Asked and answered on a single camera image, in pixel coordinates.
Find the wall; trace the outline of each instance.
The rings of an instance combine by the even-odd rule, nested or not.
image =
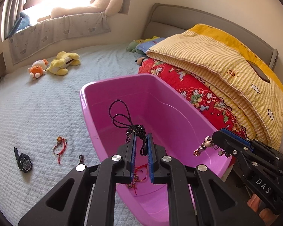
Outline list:
[[[146,17],[155,2],[200,9],[250,30],[278,49],[279,58],[275,73],[283,83],[283,6],[279,0],[131,0],[128,15],[117,14],[109,18],[111,33],[58,42],[14,67],[11,65],[8,44],[1,43],[1,36],[0,52],[4,52],[8,71],[13,71],[39,58],[54,56],[61,50],[70,51],[95,44],[129,42],[141,37]]]

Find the headboard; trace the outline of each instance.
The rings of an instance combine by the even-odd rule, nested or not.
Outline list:
[[[196,24],[221,29],[243,42],[271,69],[278,59],[278,50],[243,27],[219,16],[182,6],[155,3],[148,17],[142,38],[169,37],[182,33]]]

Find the pink plastic tub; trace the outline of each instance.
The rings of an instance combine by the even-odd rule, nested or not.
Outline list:
[[[216,129],[171,86],[151,74],[118,77],[83,86],[83,114],[100,161],[115,155],[117,148],[125,143],[126,129],[115,127],[108,114],[110,104],[117,99],[128,105],[133,123],[144,125],[146,132],[153,134],[154,143],[164,146],[168,155],[190,167],[205,164],[219,177],[224,174],[230,158],[218,156],[213,148],[199,157],[193,155],[204,138]],[[112,115],[117,113],[127,114],[120,103],[112,109]],[[139,154],[141,144],[138,139],[136,166],[147,164],[147,157]],[[117,192],[143,225],[169,225],[166,185],[153,185],[147,178],[137,183],[137,195],[124,184],[117,185]]]

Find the human hand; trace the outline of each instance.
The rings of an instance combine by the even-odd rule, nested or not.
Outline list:
[[[260,201],[261,201],[261,199],[256,194],[253,194],[252,198],[250,198],[249,201],[248,201],[248,206],[254,212],[257,212]],[[277,219],[278,216],[273,214],[272,211],[269,208],[264,208],[260,212],[259,217],[263,219],[266,226],[270,226]]]

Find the red fabric with cartoon children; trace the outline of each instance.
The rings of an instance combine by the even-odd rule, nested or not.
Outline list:
[[[246,134],[226,106],[222,98],[218,98],[201,80],[184,70],[155,59],[144,60],[139,74],[149,73],[160,77],[187,101],[197,108],[217,129],[227,128],[246,138]]]

